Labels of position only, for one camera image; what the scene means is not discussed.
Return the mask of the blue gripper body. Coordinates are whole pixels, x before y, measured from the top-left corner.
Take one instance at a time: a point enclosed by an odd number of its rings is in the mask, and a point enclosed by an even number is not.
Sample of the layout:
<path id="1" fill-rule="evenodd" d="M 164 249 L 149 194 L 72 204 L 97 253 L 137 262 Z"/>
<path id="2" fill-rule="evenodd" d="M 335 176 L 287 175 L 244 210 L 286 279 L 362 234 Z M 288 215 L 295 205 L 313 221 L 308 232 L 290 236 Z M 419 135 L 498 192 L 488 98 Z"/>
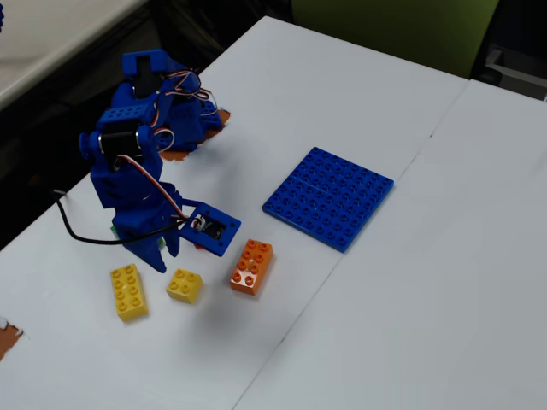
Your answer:
<path id="1" fill-rule="evenodd" d="M 189 219 L 182 212 L 183 198 L 170 183 L 142 183 L 127 196 L 114 205 L 112 226 L 116 239 L 112 244 L 130 243 L 157 234 L 162 234 L 165 242 L 166 231 L 179 229 Z"/>

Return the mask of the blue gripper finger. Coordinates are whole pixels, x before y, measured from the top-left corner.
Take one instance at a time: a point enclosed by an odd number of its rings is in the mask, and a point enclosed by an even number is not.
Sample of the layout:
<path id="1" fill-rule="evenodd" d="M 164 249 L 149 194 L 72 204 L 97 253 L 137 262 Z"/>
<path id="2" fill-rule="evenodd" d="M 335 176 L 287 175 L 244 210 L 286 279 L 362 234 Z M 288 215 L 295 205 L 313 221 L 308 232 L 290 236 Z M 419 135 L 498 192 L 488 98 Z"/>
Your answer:
<path id="1" fill-rule="evenodd" d="M 172 257 L 176 257 L 179 254 L 180 249 L 180 236 L 179 229 L 173 228 L 164 233 L 164 240 L 168 247 L 168 253 Z"/>
<path id="2" fill-rule="evenodd" d="M 160 243 L 162 241 L 162 234 L 157 234 L 153 237 L 125 243 L 124 247 L 158 272 L 165 273 L 167 268 L 160 250 Z"/>

